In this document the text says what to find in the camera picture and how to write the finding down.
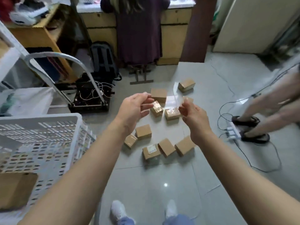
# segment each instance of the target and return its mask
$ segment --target metal cart handle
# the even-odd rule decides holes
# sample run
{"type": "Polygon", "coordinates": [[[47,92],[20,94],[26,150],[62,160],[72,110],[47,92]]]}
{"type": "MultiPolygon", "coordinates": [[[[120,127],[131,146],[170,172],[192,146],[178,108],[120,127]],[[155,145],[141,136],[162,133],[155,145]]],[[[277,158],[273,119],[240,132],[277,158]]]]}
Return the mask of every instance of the metal cart handle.
{"type": "MultiPolygon", "coordinates": [[[[39,69],[37,69],[36,67],[34,67],[31,63],[30,60],[33,58],[46,58],[46,57],[58,57],[58,58],[65,58],[68,60],[71,60],[77,64],[79,64],[83,70],[86,72],[86,74],[88,75],[89,79],[91,80],[96,92],[98,93],[100,99],[102,100],[102,102],[104,102],[104,98],[100,93],[100,89],[98,88],[98,86],[96,85],[96,82],[92,76],[92,74],[90,73],[90,71],[88,70],[88,68],[77,58],[67,55],[67,54],[63,54],[63,53],[57,53],[57,52],[40,52],[40,53],[32,53],[32,54],[28,54],[25,58],[24,61],[26,63],[26,65],[33,71],[38,72],[40,75],[43,75],[45,77],[47,77],[48,79],[50,79],[51,81],[53,81],[50,76],[48,76],[47,74],[44,74],[42,71],[40,71],[39,69]]],[[[54,88],[54,90],[61,95],[68,104],[71,104],[72,101],[69,99],[68,96],[66,96],[63,92],[61,92],[60,90],[57,89],[57,87],[55,85],[52,86],[54,88]]]]}

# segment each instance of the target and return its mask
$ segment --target blonde hair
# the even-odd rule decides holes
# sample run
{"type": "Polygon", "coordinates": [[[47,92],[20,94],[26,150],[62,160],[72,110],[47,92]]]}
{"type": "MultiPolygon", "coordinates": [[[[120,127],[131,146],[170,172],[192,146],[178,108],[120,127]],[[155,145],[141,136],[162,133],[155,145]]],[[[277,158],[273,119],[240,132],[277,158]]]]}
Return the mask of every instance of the blonde hair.
{"type": "Polygon", "coordinates": [[[110,0],[110,4],[117,13],[120,13],[120,5],[121,10],[125,10],[127,14],[143,10],[138,0],[110,0]]]}

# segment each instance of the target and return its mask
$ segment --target white sneaker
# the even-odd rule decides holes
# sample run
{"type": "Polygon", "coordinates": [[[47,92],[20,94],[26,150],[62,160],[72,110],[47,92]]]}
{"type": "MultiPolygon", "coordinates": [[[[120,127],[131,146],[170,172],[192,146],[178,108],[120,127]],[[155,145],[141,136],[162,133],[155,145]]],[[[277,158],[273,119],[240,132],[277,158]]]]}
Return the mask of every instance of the white sneaker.
{"type": "Polygon", "coordinates": [[[176,204],[175,204],[174,200],[169,201],[169,203],[167,205],[167,208],[165,210],[165,215],[166,215],[166,219],[168,219],[172,216],[177,216],[178,215],[177,207],[176,207],[176,204]]]}
{"type": "Polygon", "coordinates": [[[112,213],[112,215],[117,219],[117,220],[120,220],[124,217],[128,217],[127,216],[127,213],[125,211],[125,206],[124,204],[122,204],[121,201],[119,200],[114,200],[112,202],[112,205],[111,205],[111,208],[110,208],[110,211],[112,213]]]}

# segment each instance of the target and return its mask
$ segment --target black slipper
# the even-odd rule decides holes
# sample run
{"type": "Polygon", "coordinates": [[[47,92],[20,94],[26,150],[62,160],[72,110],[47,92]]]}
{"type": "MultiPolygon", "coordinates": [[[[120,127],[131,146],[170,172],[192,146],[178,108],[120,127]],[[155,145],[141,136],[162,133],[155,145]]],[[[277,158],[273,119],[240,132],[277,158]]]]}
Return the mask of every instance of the black slipper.
{"type": "Polygon", "coordinates": [[[266,144],[270,141],[270,135],[269,134],[263,134],[260,136],[255,136],[255,137],[246,137],[245,136],[246,131],[241,131],[241,140],[245,142],[251,142],[251,143],[256,143],[256,144],[266,144]]]}
{"type": "Polygon", "coordinates": [[[252,119],[251,121],[239,121],[238,117],[239,116],[232,116],[231,121],[234,125],[245,125],[248,127],[256,127],[258,123],[260,123],[260,120],[255,116],[251,117],[252,119]]]}

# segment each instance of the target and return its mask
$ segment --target maroon panel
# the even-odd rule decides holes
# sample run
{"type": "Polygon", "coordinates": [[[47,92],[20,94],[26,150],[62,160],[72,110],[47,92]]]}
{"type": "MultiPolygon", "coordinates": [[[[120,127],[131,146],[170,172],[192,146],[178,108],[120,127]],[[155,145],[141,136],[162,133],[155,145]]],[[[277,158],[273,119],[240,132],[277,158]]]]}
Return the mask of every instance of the maroon panel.
{"type": "Polygon", "coordinates": [[[195,0],[180,61],[204,62],[217,0],[195,0]]]}

